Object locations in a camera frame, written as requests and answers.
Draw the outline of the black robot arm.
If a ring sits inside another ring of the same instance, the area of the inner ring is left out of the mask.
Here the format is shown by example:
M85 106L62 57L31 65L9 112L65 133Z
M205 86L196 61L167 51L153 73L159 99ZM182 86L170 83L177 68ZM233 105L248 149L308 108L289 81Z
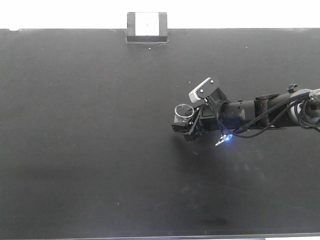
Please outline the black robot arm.
M219 131L216 145L232 137L250 139L267 130L288 127L320 130L319 89L299 88L291 84L283 94L258 96L253 100L230 101L216 78L208 77L188 94L189 104L174 109L174 132L187 142L211 131Z

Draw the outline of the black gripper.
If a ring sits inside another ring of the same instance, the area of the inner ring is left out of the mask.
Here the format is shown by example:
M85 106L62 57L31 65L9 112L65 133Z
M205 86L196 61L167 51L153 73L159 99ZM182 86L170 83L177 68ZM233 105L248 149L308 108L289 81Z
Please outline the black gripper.
M174 122L174 132L183 133L187 142L193 142L211 131L219 131L220 136L226 134L220 119L221 108L227 97L219 88L219 81L211 79L204 88L204 99L194 103L194 115L189 121Z

